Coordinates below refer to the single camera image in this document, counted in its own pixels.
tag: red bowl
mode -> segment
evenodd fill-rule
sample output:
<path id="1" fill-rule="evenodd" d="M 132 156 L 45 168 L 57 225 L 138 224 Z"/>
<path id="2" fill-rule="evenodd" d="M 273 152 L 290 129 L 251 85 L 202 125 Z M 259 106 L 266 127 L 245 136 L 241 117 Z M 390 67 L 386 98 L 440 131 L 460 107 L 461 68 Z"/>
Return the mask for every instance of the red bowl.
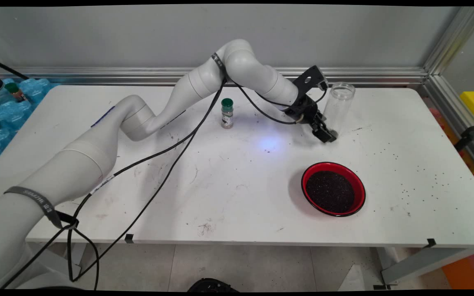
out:
<path id="1" fill-rule="evenodd" d="M 337 174 L 340 174 L 341 176 L 344 176 L 350 185 L 352 185 L 352 189 L 354 189 L 354 202 L 352 203 L 352 206 L 350 209 L 344 213 L 334 213 L 329 210 L 325 210 L 324 208 L 321 208 L 318 206 L 309 196 L 307 193 L 307 182 L 310 176 L 314 175 L 316 172 L 321 172 L 321 171 L 330 171 L 334 172 Z M 344 167 L 343 165 L 333 163 L 333 162 L 318 162 L 316 164 L 311 165 L 306 171 L 303 173 L 303 177 L 301 178 L 301 188 L 303 189 L 304 196 L 307 198 L 308 202 L 314 206 L 314 208 L 317 208 L 320 212 L 325 213 L 327 215 L 335 216 L 335 217 L 346 217 L 350 216 L 363 206 L 365 203 L 365 187 L 363 186 L 363 183 L 361 183 L 360 178 L 354 174 L 351 170 L 348 168 Z"/>

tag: jar label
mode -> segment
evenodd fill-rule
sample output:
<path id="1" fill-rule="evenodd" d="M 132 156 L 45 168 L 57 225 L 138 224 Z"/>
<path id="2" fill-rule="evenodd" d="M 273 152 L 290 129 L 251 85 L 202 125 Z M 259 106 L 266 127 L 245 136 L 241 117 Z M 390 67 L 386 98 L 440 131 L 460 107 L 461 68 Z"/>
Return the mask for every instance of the jar label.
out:
<path id="1" fill-rule="evenodd" d="M 231 116 L 222 116 L 222 125 L 230 126 L 232 124 L 232 117 Z"/>

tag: gray wall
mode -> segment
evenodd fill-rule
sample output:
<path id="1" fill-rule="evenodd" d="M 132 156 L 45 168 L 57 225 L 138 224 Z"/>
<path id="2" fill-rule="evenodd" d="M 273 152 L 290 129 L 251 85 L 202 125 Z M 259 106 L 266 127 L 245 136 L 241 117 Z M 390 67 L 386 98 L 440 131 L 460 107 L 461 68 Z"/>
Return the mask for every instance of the gray wall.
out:
<path id="1" fill-rule="evenodd" d="M 272 66 L 422 66 L 456 7 L 192 4 L 0 7 L 11 66 L 192 67 L 247 39 Z"/>
<path id="2" fill-rule="evenodd" d="M 474 91 L 474 32 L 442 76 L 453 86 L 458 95 L 464 91 Z"/>

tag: black seeds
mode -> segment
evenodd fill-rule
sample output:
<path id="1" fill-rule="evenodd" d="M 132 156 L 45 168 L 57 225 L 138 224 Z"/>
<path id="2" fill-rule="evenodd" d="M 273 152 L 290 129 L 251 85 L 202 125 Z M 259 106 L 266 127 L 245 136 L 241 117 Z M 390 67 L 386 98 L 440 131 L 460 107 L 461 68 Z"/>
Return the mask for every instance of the black seeds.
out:
<path id="1" fill-rule="evenodd" d="M 310 176 L 306 186 L 311 200 L 325 210 L 344 213 L 354 203 L 354 190 L 340 174 L 322 171 Z"/>

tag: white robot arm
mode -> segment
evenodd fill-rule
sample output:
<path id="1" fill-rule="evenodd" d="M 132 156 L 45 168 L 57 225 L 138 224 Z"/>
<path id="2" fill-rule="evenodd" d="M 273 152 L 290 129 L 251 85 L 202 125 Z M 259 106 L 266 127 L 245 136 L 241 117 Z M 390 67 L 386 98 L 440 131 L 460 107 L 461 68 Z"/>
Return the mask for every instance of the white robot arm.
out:
<path id="1" fill-rule="evenodd" d="M 275 103 L 290 105 L 296 100 L 297 87 L 272 67 L 260 64 L 247 41 L 230 41 L 216 54 L 236 83 Z M 19 186 L 41 193 L 53 206 L 89 193 L 113 169 L 119 129 L 131 140 L 142 140 L 194 103 L 216 92 L 223 78 L 224 73 L 210 58 L 177 82 L 158 116 L 139 96 L 124 98 Z M 0 287 L 32 257 L 25 237 L 43 215 L 41 208 L 29 197 L 17 193 L 5 193 L 0 197 Z M 48 272 L 51 271 L 41 264 L 32 265 L 8 288 L 19 287 Z M 43 281 L 39 285 L 53 284 Z"/>

